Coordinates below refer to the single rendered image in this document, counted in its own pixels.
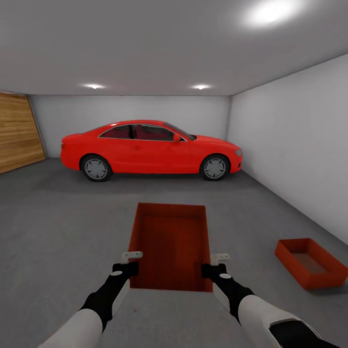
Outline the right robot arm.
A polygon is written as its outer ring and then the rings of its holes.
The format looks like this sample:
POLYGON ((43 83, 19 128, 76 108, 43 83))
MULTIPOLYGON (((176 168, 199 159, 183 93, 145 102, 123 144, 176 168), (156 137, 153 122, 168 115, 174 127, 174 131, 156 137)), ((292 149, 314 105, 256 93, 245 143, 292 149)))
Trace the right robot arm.
POLYGON ((226 265, 229 254, 211 254, 211 264, 202 264, 202 278, 213 282, 213 293, 234 316, 256 348, 339 348, 323 341, 297 316, 269 304, 250 288, 233 281, 226 265))

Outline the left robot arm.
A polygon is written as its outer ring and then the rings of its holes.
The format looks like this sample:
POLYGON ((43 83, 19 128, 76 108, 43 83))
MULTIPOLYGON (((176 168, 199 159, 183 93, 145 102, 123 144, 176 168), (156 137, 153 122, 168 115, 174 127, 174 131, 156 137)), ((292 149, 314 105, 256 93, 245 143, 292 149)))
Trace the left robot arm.
POLYGON ((138 276, 140 251, 123 252, 121 263, 97 292, 91 293, 85 304, 55 334, 37 348, 95 348, 107 322, 112 320, 130 289, 131 276, 138 276))

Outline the storage box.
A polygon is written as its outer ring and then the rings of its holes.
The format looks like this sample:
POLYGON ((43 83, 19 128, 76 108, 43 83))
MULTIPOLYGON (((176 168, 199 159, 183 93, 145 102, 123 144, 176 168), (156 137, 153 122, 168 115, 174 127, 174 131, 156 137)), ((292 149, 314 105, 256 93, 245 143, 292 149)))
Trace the storage box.
POLYGON ((304 290, 341 287, 348 277, 348 268, 310 238, 279 240, 274 255, 304 290), (299 253, 325 272, 311 273, 296 257, 299 253))
POLYGON ((140 251, 130 289, 213 292, 201 265, 211 264, 204 205, 138 203, 128 252, 140 251))

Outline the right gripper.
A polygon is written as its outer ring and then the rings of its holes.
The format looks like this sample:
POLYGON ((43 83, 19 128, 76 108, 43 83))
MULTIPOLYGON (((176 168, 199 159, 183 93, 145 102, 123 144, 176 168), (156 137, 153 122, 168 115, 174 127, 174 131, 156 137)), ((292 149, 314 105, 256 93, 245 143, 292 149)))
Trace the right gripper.
POLYGON ((216 270, 226 271, 226 265, 224 263, 219 263, 218 265, 212 266, 211 264, 202 264, 202 278, 210 278, 212 279, 212 274, 216 270))

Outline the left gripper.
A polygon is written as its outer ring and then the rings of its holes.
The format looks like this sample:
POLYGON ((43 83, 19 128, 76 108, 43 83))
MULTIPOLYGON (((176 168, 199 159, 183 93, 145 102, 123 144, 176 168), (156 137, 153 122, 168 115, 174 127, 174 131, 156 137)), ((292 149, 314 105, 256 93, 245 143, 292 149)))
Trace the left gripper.
POLYGON ((126 268, 131 276, 138 276, 139 274, 139 262, 129 262, 128 264, 116 263, 113 265, 113 271, 116 269, 126 268))

